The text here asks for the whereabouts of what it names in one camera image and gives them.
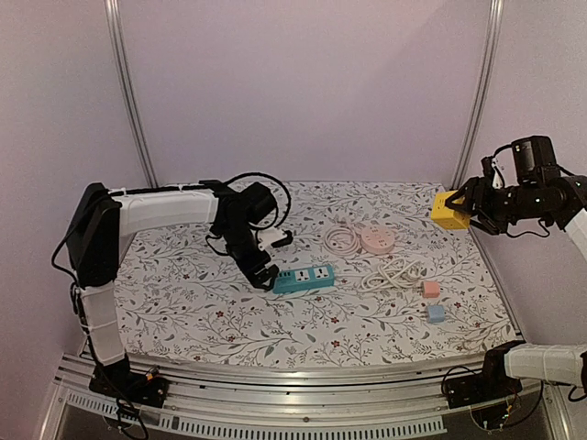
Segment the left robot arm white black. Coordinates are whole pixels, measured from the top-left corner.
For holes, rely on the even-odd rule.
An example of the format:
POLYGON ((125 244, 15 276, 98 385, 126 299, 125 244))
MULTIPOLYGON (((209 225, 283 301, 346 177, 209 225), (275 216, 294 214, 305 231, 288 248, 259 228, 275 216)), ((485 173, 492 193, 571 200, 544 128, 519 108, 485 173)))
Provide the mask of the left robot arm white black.
POLYGON ((117 398, 137 387, 134 374, 120 364, 127 354, 121 341, 115 305, 115 281, 122 239, 167 226, 209 225, 226 243, 226 253, 256 289, 269 291, 278 268, 261 244, 254 226, 275 211, 271 190, 254 182, 236 191, 221 181, 196 185, 112 192, 101 183, 84 191, 64 245, 78 288, 76 305, 94 361, 104 367, 102 384, 117 398))

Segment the yellow cube socket adapter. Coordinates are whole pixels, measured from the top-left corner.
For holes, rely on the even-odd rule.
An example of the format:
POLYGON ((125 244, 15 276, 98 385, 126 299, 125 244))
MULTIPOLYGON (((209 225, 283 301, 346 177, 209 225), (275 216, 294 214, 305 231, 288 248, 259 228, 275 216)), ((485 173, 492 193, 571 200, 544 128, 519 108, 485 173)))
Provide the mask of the yellow cube socket adapter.
POLYGON ((439 192, 436 194, 432 211, 431 220, 446 230, 465 230, 470 227, 471 217, 468 214, 460 213, 446 206, 447 199, 455 191, 439 192))

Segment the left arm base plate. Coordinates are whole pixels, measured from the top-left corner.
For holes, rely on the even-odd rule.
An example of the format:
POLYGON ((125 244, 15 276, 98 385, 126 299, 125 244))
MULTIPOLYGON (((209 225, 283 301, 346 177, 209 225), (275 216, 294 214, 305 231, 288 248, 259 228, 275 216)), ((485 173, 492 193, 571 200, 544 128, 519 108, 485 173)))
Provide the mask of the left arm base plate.
POLYGON ((162 408, 170 382, 160 374, 158 367, 147 372, 134 372, 124 363, 106 367, 95 366, 89 390, 132 403, 162 408))

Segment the teal power strip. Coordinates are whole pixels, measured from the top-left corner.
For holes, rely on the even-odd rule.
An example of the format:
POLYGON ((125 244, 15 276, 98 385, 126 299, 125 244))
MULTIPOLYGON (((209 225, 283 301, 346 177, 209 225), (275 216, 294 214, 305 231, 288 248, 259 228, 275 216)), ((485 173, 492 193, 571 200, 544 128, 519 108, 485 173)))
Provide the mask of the teal power strip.
POLYGON ((330 265, 314 266, 280 271, 272 291, 275 294, 295 293, 332 287, 334 284, 335 275, 330 265))

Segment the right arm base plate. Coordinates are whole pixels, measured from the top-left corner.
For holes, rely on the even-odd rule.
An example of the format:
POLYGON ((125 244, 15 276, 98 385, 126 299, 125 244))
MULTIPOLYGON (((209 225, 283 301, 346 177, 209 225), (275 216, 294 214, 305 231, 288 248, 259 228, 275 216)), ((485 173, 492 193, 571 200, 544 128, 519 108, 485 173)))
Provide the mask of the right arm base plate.
POLYGON ((522 390, 520 379, 499 373, 496 376, 478 373, 444 379, 441 391, 449 408, 461 408, 515 395, 522 390))

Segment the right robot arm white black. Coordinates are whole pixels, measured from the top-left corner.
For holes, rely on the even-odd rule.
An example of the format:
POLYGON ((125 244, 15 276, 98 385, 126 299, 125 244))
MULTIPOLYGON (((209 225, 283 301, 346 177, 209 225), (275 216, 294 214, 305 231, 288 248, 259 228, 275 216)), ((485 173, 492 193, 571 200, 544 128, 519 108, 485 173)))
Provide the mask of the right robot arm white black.
MULTIPOLYGON (((482 158, 482 175, 457 190, 436 196, 432 218, 446 229, 477 228, 490 236, 513 238, 510 226, 535 220, 545 231, 556 226, 575 247, 586 251, 586 178, 557 162, 547 136, 522 137, 482 158)), ((486 352, 474 391, 494 399, 510 380, 586 387, 586 346, 536 345, 521 340, 486 352)))

